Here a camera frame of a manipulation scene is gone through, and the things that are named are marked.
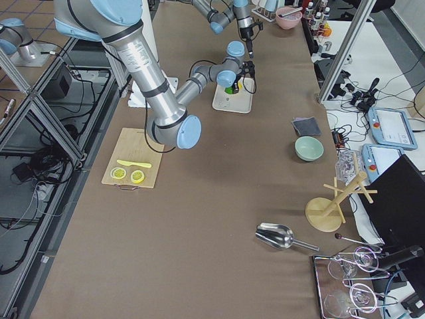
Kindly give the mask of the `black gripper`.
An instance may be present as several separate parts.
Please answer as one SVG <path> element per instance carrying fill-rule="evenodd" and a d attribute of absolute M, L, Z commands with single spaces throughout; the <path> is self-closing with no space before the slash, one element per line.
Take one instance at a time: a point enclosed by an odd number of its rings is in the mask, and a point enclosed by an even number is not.
<path fill-rule="evenodd" d="M 254 28 L 258 27 L 258 32 L 254 34 Z M 263 22 L 256 20 L 247 27 L 240 27 L 240 38 L 245 42 L 246 49 L 250 58 L 254 58 L 252 41 L 257 37 L 258 33 L 263 30 Z"/>
<path fill-rule="evenodd" d="M 236 94 L 239 92 L 240 87 L 239 87 L 239 80 L 241 78 L 243 78 L 246 75 L 249 75 L 251 79 L 255 79 L 256 75 L 255 75 L 255 65 L 253 63 L 252 60 L 248 60 L 248 61 L 244 61 L 242 63 L 242 66 L 240 68 L 240 70 L 236 73 L 236 79 L 234 81 L 234 83 L 232 84 L 232 91 L 233 94 Z"/>

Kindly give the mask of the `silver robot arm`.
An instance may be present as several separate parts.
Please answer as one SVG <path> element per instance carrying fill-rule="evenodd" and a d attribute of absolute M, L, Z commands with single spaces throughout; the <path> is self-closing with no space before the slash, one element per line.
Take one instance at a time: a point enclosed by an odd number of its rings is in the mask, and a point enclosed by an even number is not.
<path fill-rule="evenodd" d="M 238 82 L 247 66 L 244 55 L 253 54 L 251 37 L 256 24 L 247 1 L 233 1 L 221 13 L 215 11 L 208 1 L 193 1 L 192 4 L 208 19 L 215 33 L 222 32 L 236 20 L 241 40 L 228 44 L 223 63 L 196 67 L 186 83 L 173 92 L 142 34 L 141 1 L 54 2 L 57 31 L 114 47 L 153 110 L 153 116 L 145 121 L 145 131 L 157 143 L 180 149 L 192 148 L 201 136 L 201 121 L 187 112 L 187 104 L 209 82 L 216 82 L 223 88 Z"/>
<path fill-rule="evenodd" d="M 253 18 L 249 2 L 240 0 L 226 3 L 223 1 L 226 8 L 222 12 L 216 10 L 212 3 L 212 1 L 204 0 L 189 1 L 189 4 L 207 19 L 211 30 L 216 35 L 222 33 L 231 22 L 236 21 L 239 37 L 246 45 L 248 56 L 254 58 L 253 40 L 256 37 L 254 28 L 258 27 L 258 31 L 262 31 L 263 22 Z"/>

